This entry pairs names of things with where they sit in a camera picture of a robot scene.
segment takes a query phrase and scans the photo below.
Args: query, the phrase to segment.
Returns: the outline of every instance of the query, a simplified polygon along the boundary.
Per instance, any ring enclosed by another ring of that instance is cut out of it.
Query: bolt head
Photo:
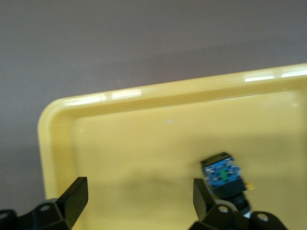
[[[42,207],[40,208],[40,211],[41,211],[41,212],[44,212],[44,211],[47,211],[49,208],[50,208],[49,205],[44,205],[44,206],[42,206]]]
[[[9,215],[9,214],[7,214],[7,213],[1,213],[1,214],[0,214],[0,219],[7,218],[8,215]]]
[[[257,217],[262,220],[262,221],[269,221],[269,218],[267,215],[265,215],[264,213],[258,213]]]
[[[219,206],[219,210],[220,210],[220,212],[223,212],[223,213],[228,212],[228,208],[226,206]]]

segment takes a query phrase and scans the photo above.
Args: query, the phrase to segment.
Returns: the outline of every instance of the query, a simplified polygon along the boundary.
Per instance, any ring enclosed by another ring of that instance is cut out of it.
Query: gray background
[[[0,209],[44,199],[37,122],[74,95],[307,62],[307,1],[0,1]]]

